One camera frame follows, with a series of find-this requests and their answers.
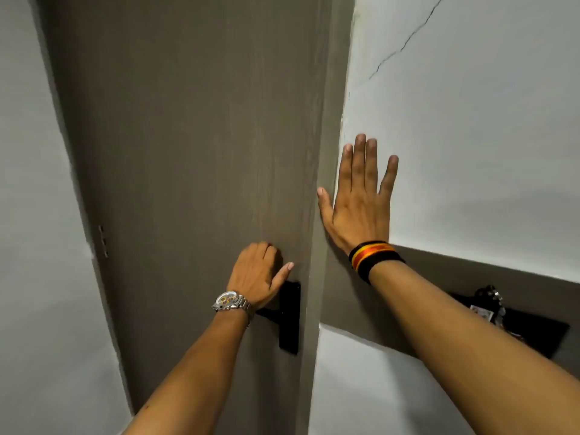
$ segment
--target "person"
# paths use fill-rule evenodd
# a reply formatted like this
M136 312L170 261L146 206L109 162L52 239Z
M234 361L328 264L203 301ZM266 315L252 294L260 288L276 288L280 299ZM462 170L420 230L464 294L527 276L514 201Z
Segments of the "person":
M377 192L377 142L359 134L354 147L348 144L342 152L334 207L328 192L318 189L324 227L347 255L362 243L388 243L397 167L398 158L391 156ZM242 294L256 308L267 304L293 267L286 263L273 275L275 254L265 242L244 249L228 290ZM580 382L423 279L396 253L384 255L391 259L367 269L368 281L478 435L580 433ZM226 401L247 325L243 310L217 312L126 434L211 433Z

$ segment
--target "wristwatch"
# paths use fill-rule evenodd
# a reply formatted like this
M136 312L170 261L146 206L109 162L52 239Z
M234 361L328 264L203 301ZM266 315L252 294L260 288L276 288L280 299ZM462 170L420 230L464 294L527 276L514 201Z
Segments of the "wristwatch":
M237 292L225 292L219 295L212 305L212 308L217 311L228 311L240 309L248 313L248 325L252 321L256 309L250 304L250 301L244 298L243 295Z

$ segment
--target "door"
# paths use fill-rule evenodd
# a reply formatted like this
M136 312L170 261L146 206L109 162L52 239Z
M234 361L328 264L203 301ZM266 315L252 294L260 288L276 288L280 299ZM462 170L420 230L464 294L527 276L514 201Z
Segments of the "door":
M308 280L328 0L41 0L137 410L210 322L240 250ZM293 433L300 358L256 317L218 433Z

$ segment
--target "wristband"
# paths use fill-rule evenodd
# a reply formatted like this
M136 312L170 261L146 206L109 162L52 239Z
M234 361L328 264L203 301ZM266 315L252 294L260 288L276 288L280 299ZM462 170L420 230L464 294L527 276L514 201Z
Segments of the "wristband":
M368 275L375 264L382 261L405 262L395 248L386 241L367 241L352 249L349 261L360 278L370 284Z

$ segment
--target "watch dial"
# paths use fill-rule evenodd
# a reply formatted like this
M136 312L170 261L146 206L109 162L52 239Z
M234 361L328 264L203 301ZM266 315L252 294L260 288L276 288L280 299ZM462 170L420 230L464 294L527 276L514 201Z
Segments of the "watch dial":
M234 303L237 297L238 293L236 292L226 292L220 295L220 297L216 300L216 304L220 307L228 307Z

